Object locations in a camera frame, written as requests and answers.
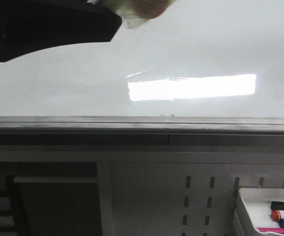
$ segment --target pegboard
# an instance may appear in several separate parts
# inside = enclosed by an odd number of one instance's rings
[[[284,188],[284,165],[113,163],[114,236],[234,236],[239,187]]]

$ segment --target white surface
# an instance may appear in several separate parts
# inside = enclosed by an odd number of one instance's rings
[[[256,75],[253,95],[129,96],[128,82],[242,74]],[[111,43],[0,63],[0,116],[171,115],[284,117],[284,0],[178,0],[137,30],[122,27]]]
[[[241,188],[239,198],[242,199],[248,216],[239,216],[251,220],[253,228],[279,228],[278,222],[271,219],[271,202],[284,202],[284,189]]]

